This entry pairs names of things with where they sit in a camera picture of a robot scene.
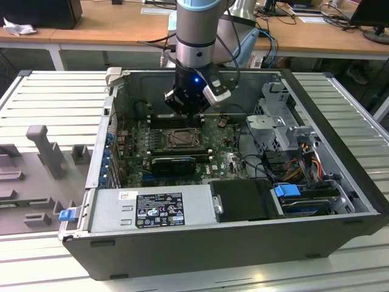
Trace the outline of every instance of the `robotic arm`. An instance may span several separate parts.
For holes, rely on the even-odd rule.
[[[237,86],[212,63],[220,16],[234,0],[177,0],[176,75],[165,103],[188,117],[231,96]]]

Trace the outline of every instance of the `power supply label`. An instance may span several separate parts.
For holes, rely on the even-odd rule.
[[[182,193],[137,195],[136,220],[138,228],[185,225]]]

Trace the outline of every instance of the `wooden desk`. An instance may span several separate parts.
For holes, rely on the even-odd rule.
[[[56,43],[140,45],[140,40],[155,40],[167,34],[167,15],[141,14],[141,3],[81,1],[83,16],[74,30],[56,30]]]
[[[329,24],[304,23],[298,17],[297,24],[290,26],[276,18],[271,18],[269,27],[271,34],[279,44],[279,54],[292,55],[294,57],[314,57],[317,53],[331,54],[333,58],[374,58],[389,57],[389,46],[377,44],[363,37],[362,32],[346,32]],[[259,23],[266,28],[266,22],[262,19]],[[256,50],[269,48],[269,42],[264,44],[263,39],[256,42]]]
[[[0,33],[0,47],[47,49],[57,70],[64,70],[60,50],[142,51],[159,52],[154,47],[137,41],[154,40],[167,34],[167,15],[143,15],[141,3],[125,2],[111,5],[110,1],[82,1],[83,16],[74,30],[39,29],[36,35],[16,36]],[[348,2],[346,9],[355,9]],[[344,32],[329,24],[304,23],[296,18],[297,25],[290,26],[277,18],[269,21],[272,36],[278,40],[278,56],[312,58],[348,58],[386,60],[389,46],[368,41],[362,32]],[[260,38],[255,53],[264,55],[269,50],[269,40]]]
[[[31,35],[11,35],[5,29],[0,29],[0,41],[30,42],[30,43],[49,43],[50,37],[55,29],[38,29]]]

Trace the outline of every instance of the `blue latch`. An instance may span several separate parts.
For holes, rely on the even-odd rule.
[[[106,157],[103,157],[103,165],[108,165],[109,164],[109,159]]]
[[[103,186],[107,183],[107,179],[103,176],[98,178],[98,183],[102,184]]]
[[[109,157],[111,152],[108,149],[104,149],[104,155]]]
[[[107,140],[112,141],[114,139],[114,135],[112,133],[107,133]]]
[[[108,172],[108,169],[107,169],[106,167],[102,167],[102,168],[100,169],[100,173],[102,173],[102,174],[104,174],[104,175],[106,175],[107,172]]]
[[[75,209],[62,210],[58,216],[60,222],[62,221],[75,221]]]
[[[274,188],[277,197],[281,196],[301,196],[300,190],[295,184],[280,184]]]

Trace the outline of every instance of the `blue cable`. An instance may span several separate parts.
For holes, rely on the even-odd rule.
[[[263,33],[265,36],[267,36],[267,38],[272,42],[272,46],[273,46],[273,58],[272,58],[272,61],[270,62],[269,64],[269,69],[272,67],[273,65],[273,62],[274,62],[274,59],[275,59],[275,54],[276,54],[276,47],[275,47],[275,41],[274,41],[274,38],[269,35],[267,32],[265,32],[264,30],[259,30],[261,33]]]

